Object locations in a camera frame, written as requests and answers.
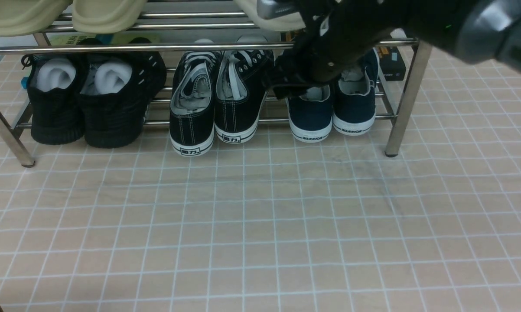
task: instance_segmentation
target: metal shoe rack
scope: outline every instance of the metal shoe rack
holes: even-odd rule
[[[149,23],[140,23],[139,21],[132,30],[205,30],[205,29],[243,29],[256,28],[252,22],[219,22],[219,23],[150,23],[151,20],[173,20],[173,19],[220,19],[224,18],[246,18],[243,12],[205,12],[205,13],[143,13],[139,20],[148,20]],[[57,19],[58,22],[69,22],[72,20],[71,14],[62,14]],[[252,50],[252,49],[286,49],[292,47],[289,42],[272,42],[263,44],[235,44],[235,43],[216,43],[216,44],[136,44],[136,45],[107,45],[107,46],[54,46],[51,47],[47,33],[74,33],[75,30],[70,24],[55,24],[49,26],[41,33],[33,35],[37,41],[38,47],[0,47],[0,55],[26,55],[34,53],[81,53],[81,52],[129,52],[129,51],[226,51],[226,50]],[[389,88],[383,74],[380,71],[380,81],[378,83],[379,92],[377,97],[383,99],[386,108],[385,114],[376,116],[377,120],[389,120],[392,124],[391,134],[385,149],[386,156],[394,157],[399,153],[407,123],[413,110],[415,98],[417,97],[420,84],[427,67],[432,47],[425,43],[419,42],[414,38],[390,39],[380,42],[382,46],[413,46],[414,56],[411,67],[405,81],[405,87],[401,100],[394,103],[389,98]],[[169,68],[168,72],[173,72],[175,68]],[[164,87],[163,91],[171,91],[172,87]],[[274,97],[268,97],[267,101],[278,101]],[[158,97],[152,104],[163,104],[165,109],[169,109],[169,98]],[[35,165],[35,159],[27,151],[20,141],[23,130],[30,129],[29,120],[32,115],[31,103],[26,102],[15,120],[10,124],[0,111],[0,136],[8,145],[10,150],[19,160],[22,166],[31,168]],[[282,118],[263,118],[261,123],[286,123],[287,117]],[[169,120],[148,120],[145,122],[146,127],[168,126]]]

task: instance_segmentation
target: beige slide sandal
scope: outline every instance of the beige slide sandal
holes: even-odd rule
[[[0,0],[0,37],[24,36],[50,26],[72,0]]]
[[[79,32],[108,34],[130,28],[147,0],[74,0],[72,22]]]

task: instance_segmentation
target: robotic arm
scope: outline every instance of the robotic arm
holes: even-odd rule
[[[521,73],[521,0],[293,0],[291,10],[267,1],[306,24],[264,77],[280,99],[326,85],[396,28],[466,63],[497,59]]]

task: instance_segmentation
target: sneaker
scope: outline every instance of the sneaker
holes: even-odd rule
[[[101,42],[88,38],[82,44]],[[127,146],[141,134],[148,105],[166,82],[162,57],[158,52],[128,52],[89,53],[86,58],[88,76],[77,94],[85,114],[85,140],[97,148]]]
[[[196,43],[213,43],[200,39]],[[181,156],[205,154],[215,139],[215,86],[222,55],[217,51],[186,52],[173,79],[170,138]]]
[[[334,128],[346,136],[370,130],[376,117],[375,89],[380,61],[375,49],[359,60],[359,67],[344,71],[336,82]]]
[[[33,107],[31,136],[41,144],[68,144],[84,135],[84,115],[74,95],[84,85],[88,66],[77,53],[25,55],[31,66],[27,96]]]
[[[300,97],[286,98],[293,136],[305,143],[321,142],[332,131],[332,87],[310,88]]]
[[[238,43],[266,42],[262,36],[243,36]],[[268,92],[262,76],[274,67],[269,50],[227,51],[216,84],[215,128],[220,140],[231,144],[250,140]]]

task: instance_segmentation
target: black box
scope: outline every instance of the black box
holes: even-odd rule
[[[377,47],[380,68],[386,81],[403,81],[407,67],[397,47]]]

